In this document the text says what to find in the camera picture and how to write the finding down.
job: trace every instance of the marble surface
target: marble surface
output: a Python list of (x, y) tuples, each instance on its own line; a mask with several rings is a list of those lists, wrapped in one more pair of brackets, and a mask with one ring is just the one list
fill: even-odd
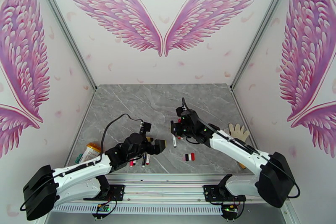
[[(101, 85), (69, 164), (74, 164), (87, 143), (100, 143), (104, 128), (111, 120), (128, 113), (132, 118), (152, 123), (147, 135), (165, 139), (167, 147), (163, 153), (151, 156), (148, 166), (142, 167), (139, 160), (136, 166), (127, 166), (118, 170), (119, 173), (249, 173), (247, 169), (242, 170), (235, 160), (205, 145), (177, 140), (177, 148), (173, 147), (170, 121), (178, 120), (175, 109), (181, 106), (182, 97), (185, 97), (188, 107), (207, 123), (226, 130), (229, 123), (243, 124), (226, 84)], [(104, 149), (123, 142), (133, 132), (139, 132), (139, 122), (123, 117), (109, 128)], [(183, 155), (192, 152), (195, 161), (183, 161)]]

